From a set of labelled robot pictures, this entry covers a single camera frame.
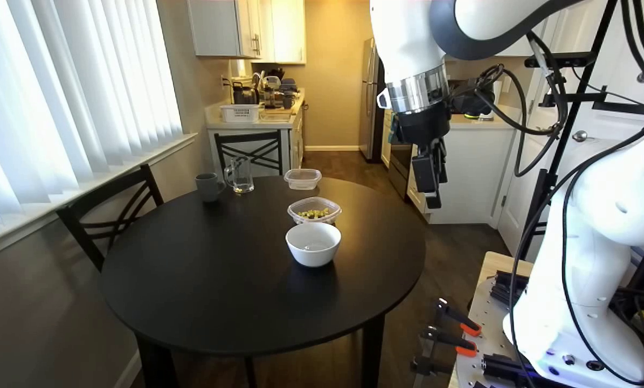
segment glass pitcher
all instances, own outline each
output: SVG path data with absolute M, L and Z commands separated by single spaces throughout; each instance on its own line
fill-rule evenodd
M 252 182 L 250 159 L 245 156 L 231 159 L 231 164 L 224 169 L 224 180 L 238 194 L 253 191 L 255 184 Z

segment table leg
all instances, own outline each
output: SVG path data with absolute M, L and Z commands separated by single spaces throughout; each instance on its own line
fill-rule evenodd
M 384 315 L 371 319 L 363 327 L 363 381 L 362 388 L 376 388 L 379 364 L 382 358 Z
M 257 388 L 257 376 L 255 376 L 255 364 L 252 363 L 252 357 L 245 358 L 245 372 L 247 373 L 248 388 Z
M 145 341 L 139 336 L 137 349 L 142 361 L 142 374 L 146 388 L 178 388 L 174 359 L 171 351 L 157 344 Z

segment window sill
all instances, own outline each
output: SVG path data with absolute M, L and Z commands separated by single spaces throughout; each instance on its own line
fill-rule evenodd
M 147 163 L 152 165 L 159 162 L 165 157 L 194 143 L 196 136 L 196 133 L 183 135 L 181 138 L 157 148 L 157 150 L 147 155 L 127 161 L 123 165 L 112 165 L 110 172 L 95 174 L 93 181 L 80 185 L 78 190 L 66 191 L 63 194 L 49 196 L 51 202 L 48 204 L 24 204 L 22 206 L 24 213 L 9 214 L 3 218 L 4 224 L 0 225 L 0 251 L 58 219 L 56 209 L 61 206 L 74 201 L 83 194 L 93 191 L 120 175 L 136 169 L 140 164 Z

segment white bowl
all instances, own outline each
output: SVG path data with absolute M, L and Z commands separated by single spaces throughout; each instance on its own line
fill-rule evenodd
M 296 225 L 286 233 L 290 253 L 306 267 L 321 267 L 330 262 L 340 242 L 341 231 L 325 223 Z

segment wooden floor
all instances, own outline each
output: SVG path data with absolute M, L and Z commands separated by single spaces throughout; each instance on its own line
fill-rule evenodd
M 386 176 L 383 164 L 367 164 L 358 152 L 307 152 L 304 166 L 319 169 L 324 177 L 357 182 L 387 196 L 401 199 Z M 410 204 L 401 204 L 414 209 Z M 509 254 L 496 230 L 487 225 L 428 225 L 425 223 L 425 270 L 413 292 L 386 316 L 379 385 L 409 388 L 413 374 L 408 363 L 420 351 L 418 333 L 433 314 L 438 297 L 465 311 L 473 295 L 482 258 L 487 251 Z M 448 327 L 458 333 L 458 327 Z M 287 354 L 255 359 L 260 388 L 330 388 L 359 386 L 361 334 Z M 455 351 L 441 345 L 437 361 L 452 365 Z M 242 359 L 201 358 L 174 354 L 183 387 L 246 386 Z M 450 376 L 429 378 L 424 388 L 446 388 Z M 142 388 L 142 373 L 132 388 Z

